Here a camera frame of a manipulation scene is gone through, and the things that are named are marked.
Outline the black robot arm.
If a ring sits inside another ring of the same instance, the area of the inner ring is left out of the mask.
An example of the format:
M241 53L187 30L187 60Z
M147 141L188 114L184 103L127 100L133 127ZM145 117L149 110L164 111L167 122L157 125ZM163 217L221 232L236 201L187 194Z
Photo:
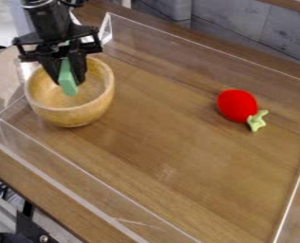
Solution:
M32 18L34 30L13 39L22 62L40 62L56 84L61 84L62 67L69 61L69 73L76 85L86 80L88 55L103 51L100 28L74 23L72 8L88 0L22 0L21 6Z

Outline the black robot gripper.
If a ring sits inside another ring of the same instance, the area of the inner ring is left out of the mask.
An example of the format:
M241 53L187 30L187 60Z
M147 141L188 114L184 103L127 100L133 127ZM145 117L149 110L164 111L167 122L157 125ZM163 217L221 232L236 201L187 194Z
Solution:
M56 84L60 83L61 58L68 56L76 84L81 85L86 80L86 54L103 51L99 28L77 24L70 24L64 33L57 32L54 27L46 28L44 33L32 32L16 37L13 44L17 46L21 61L40 61Z

